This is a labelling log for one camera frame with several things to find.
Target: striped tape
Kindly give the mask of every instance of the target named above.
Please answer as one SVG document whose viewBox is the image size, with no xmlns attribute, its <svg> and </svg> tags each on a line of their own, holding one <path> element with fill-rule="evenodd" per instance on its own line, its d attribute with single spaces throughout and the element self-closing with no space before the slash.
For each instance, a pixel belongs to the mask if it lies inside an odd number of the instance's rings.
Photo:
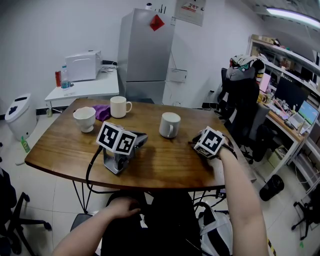
<svg viewBox="0 0 320 256">
<path fill-rule="evenodd" d="M 267 242 L 268 242 L 268 245 L 269 245 L 269 247 L 270 247 L 271 252 L 273 253 L 273 255 L 274 255 L 274 256 L 277 256 L 276 250 L 275 250 L 275 248 L 272 246 L 269 238 L 267 238 Z"/>
</svg>

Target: human arm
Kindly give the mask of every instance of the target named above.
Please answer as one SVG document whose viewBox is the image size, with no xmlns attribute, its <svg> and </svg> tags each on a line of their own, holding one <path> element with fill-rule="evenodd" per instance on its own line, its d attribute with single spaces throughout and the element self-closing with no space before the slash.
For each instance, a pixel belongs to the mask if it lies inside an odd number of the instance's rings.
<svg viewBox="0 0 320 256">
<path fill-rule="evenodd" d="M 221 147 L 226 199 L 233 230 L 234 256 L 268 256 L 267 231 L 260 201 L 235 156 Z"/>
<path fill-rule="evenodd" d="M 110 205 L 100 210 L 72 230 L 54 249 L 53 256 L 92 256 L 108 225 L 114 219 L 128 218 L 140 212 L 139 208 L 131 206 L 137 201 L 129 197 L 119 197 Z"/>
</svg>

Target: forearm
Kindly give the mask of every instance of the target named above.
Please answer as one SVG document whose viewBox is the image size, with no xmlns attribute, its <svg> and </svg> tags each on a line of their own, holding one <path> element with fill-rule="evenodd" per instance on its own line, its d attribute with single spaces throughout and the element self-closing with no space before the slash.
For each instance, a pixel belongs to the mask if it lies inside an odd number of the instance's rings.
<svg viewBox="0 0 320 256">
<path fill-rule="evenodd" d="M 110 222 L 114 219 L 108 208 L 77 226 L 54 249 L 53 256 L 91 256 Z"/>
<path fill-rule="evenodd" d="M 221 150 L 220 158 L 230 216 L 234 220 L 240 219 L 243 222 L 255 216 L 262 216 L 260 201 L 238 160 L 229 150 L 225 148 Z"/>
<path fill-rule="evenodd" d="M 229 150 L 222 148 L 219 155 L 233 229 L 233 255 L 267 256 L 266 225 L 254 187 Z"/>
</svg>

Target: black trash can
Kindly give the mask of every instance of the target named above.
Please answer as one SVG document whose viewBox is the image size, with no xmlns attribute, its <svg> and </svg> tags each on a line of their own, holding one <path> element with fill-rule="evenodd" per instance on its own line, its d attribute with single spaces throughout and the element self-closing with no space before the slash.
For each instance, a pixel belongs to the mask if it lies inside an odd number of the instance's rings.
<svg viewBox="0 0 320 256">
<path fill-rule="evenodd" d="M 260 198 L 268 201 L 285 188 L 283 180 L 278 175 L 273 175 L 271 179 L 260 190 Z"/>
</svg>

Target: red sticker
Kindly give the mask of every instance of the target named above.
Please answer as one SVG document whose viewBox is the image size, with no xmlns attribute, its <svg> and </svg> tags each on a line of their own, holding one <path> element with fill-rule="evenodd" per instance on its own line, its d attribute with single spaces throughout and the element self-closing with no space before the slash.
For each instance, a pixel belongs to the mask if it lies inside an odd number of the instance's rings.
<svg viewBox="0 0 320 256">
<path fill-rule="evenodd" d="M 156 30 L 160 29 L 164 24 L 165 23 L 160 19 L 160 17 L 157 14 L 152 19 L 152 21 L 150 23 L 150 27 L 153 29 L 153 31 L 156 31 Z"/>
</svg>

